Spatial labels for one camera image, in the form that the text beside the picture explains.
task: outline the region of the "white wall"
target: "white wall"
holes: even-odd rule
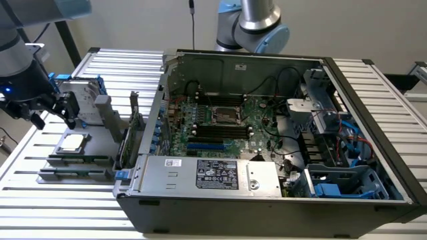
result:
[[[191,48],[188,0],[91,0],[92,14],[69,22],[80,54],[89,47],[163,50]],[[372,59],[388,73],[427,60],[425,0],[276,0],[291,38],[283,54]],[[216,39],[219,0],[195,0],[196,48]],[[31,36],[35,28],[27,30]],[[41,39],[47,68],[72,69],[55,26]]]

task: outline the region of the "warning label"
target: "warning label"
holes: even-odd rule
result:
[[[195,186],[199,189],[239,190],[237,162],[197,160]]]

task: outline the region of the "green circuit board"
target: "green circuit board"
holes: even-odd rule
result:
[[[176,157],[185,157],[187,155],[187,144],[188,139],[193,137],[192,135],[192,127],[193,123],[197,122],[199,126],[236,126],[236,127],[252,127],[253,135],[249,138],[232,139],[223,138],[224,150],[197,150],[196,156],[201,158],[249,158],[252,155],[255,156],[257,152],[261,152],[263,156],[271,157],[271,151],[268,151],[268,141],[271,146],[273,146],[275,142],[279,140],[277,137],[268,135],[263,131],[263,115],[267,111],[265,118],[271,120],[273,118],[272,111],[268,111],[267,107],[267,99],[261,97],[249,97],[244,104],[239,107],[240,110],[240,119],[241,122],[236,124],[232,121],[227,121],[225,119],[221,122],[213,122],[212,120],[212,110],[217,107],[221,109],[232,110],[235,107],[223,107],[219,105],[200,105],[193,100],[185,99],[183,101],[175,101],[176,105],[175,109],[179,111],[173,111],[175,115],[169,122],[172,125],[172,144],[169,155]],[[271,127],[269,124],[264,126],[265,129],[277,134],[277,128]]]

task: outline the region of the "slotted metal table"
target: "slotted metal table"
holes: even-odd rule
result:
[[[335,61],[427,189],[423,118],[373,66],[364,65],[360,60]],[[139,91],[140,112],[148,117],[161,64],[160,51],[100,49],[85,55],[72,75],[101,75],[113,109],[124,117],[131,114],[131,91]],[[0,167],[0,239],[243,239],[139,233],[113,198],[112,185],[39,184],[37,171],[45,166],[45,157],[67,128],[59,117],[45,113],[41,117],[47,122],[44,130],[29,129]],[[385,224],[360,239],[424,240],[427,215],[407,224]]]

